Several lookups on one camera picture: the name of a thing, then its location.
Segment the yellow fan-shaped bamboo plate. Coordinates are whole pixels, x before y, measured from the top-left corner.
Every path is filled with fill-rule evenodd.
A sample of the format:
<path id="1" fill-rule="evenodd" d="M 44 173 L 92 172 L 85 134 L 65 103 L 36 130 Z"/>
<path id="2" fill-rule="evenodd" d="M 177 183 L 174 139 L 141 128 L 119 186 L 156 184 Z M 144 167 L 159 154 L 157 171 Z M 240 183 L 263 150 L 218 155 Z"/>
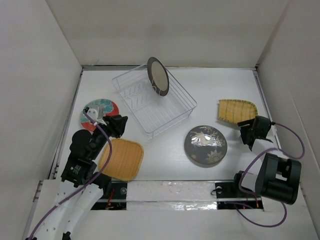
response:
<path id="1" fill-rule="evenodd" d="M 251 120 L 258 115 L 256 105 L 247 100 L 220 99 L 218 105 L 217 118 L 231 124 Z"/>

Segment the dark rimmed cream plate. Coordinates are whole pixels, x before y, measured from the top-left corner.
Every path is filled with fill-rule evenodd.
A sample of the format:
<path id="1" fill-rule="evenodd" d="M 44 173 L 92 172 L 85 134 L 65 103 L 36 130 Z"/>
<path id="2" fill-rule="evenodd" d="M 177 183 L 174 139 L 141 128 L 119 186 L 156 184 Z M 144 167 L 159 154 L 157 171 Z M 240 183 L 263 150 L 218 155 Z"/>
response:
<path id="1" fill-rule="evenodd" d="M 147 75 L 152 89 L 161 97 L 169 92 L 169 76 L 165 66 L 155 57 L 147 61 Z"/>

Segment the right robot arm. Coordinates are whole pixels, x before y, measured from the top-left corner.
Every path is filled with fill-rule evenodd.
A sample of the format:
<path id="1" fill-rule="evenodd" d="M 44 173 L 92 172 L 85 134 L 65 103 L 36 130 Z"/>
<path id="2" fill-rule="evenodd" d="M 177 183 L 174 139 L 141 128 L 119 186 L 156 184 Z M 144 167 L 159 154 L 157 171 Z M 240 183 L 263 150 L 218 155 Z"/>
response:
<path id="1" fill-rule="evenodd" d="M 237 197 L 244 194 L 258 195 L 284 204 L 293 205 L 298 197 L 302 164 L 300 159 L 305 155 L 305 145 L 301 137 L 291 128 L 257 115 L 255 118 L 238 122 L 240 137 L 244 145 L 256 154 L 248 167 L 240 173 L 240 178 L 231 184 L 231 191 Z M 267 138 L 271 127 L 277 125 L 290 131 L 301 144 L 300 156 L 292 156 Z M 244 180 L 250 168 L 261 160 L 253 187 Z"/>

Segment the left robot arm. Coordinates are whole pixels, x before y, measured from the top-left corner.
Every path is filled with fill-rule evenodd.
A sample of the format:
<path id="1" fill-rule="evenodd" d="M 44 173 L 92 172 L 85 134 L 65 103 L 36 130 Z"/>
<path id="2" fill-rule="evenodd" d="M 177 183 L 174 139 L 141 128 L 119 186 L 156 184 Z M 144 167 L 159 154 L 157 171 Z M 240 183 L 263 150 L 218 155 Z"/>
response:
<path id="1" fill-rule="evenodd" d="M 104 116 L 99 123 L 88 109 L 83 114 L 96 129 L 78 130 L 72 136 L 53 206 L 36 224 L 28 237 L 30 240 L 73 240 L 95 203 L 112 192 L 111 177 L 96 170 L 95 159 L 103 147 L 112 147 L 111 138 L 118 139 L 124 134 L 128 117 Z"/>

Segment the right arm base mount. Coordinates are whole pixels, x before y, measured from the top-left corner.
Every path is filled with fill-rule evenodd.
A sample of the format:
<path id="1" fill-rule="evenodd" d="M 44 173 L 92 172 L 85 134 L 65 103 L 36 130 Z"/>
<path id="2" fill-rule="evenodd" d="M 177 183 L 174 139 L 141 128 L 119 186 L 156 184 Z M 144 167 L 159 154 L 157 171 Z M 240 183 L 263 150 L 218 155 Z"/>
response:
<path id="1" fill-rule="evenodd" d="M 254 210 L 264 208 L 262 199 L 239 189 L 239 181 L 243 171 L 234 175 L 233 180 L 214 183 L 211 195 L 216 197 L 218 210 Z"/>

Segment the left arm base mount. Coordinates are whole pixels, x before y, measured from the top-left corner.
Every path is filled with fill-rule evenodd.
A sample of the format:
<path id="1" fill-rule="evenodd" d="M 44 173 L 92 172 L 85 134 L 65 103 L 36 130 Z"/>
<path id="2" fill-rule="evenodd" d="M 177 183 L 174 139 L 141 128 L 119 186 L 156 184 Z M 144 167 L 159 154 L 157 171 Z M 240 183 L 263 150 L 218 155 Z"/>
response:
<path id="1" fill-rule="evenodd" d="M 128 183 L 113 181 L 109 195 L 100 198 L 91 210 L 118 211 L 127 209 Z"/>

